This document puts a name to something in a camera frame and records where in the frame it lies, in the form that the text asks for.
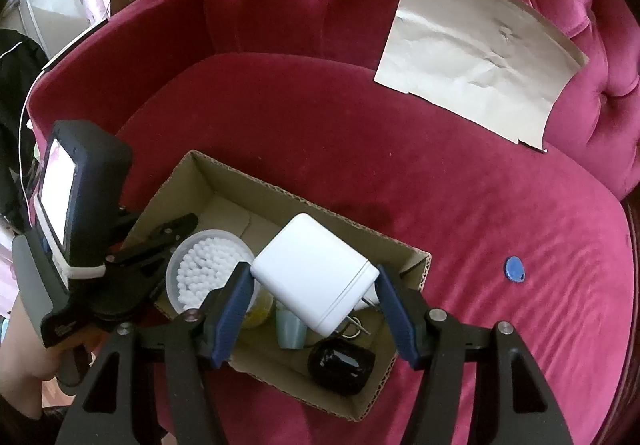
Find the person left hand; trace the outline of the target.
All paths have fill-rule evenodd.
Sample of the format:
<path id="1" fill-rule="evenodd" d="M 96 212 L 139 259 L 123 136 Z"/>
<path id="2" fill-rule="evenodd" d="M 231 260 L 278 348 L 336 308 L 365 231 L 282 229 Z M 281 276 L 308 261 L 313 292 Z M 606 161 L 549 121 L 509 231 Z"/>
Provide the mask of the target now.
<path id="1" fill-rule="evenodd" d="M 100 329 L 88 327 L 54 347 L 45 347 L 32 327 L 22 298 L 17 297 L 1 343 L 1 396 L 25 417 L 39 419 L 42 384 L 56 375 L 65 353 L 75 347 L 92 351 L 104 335 Z"/>

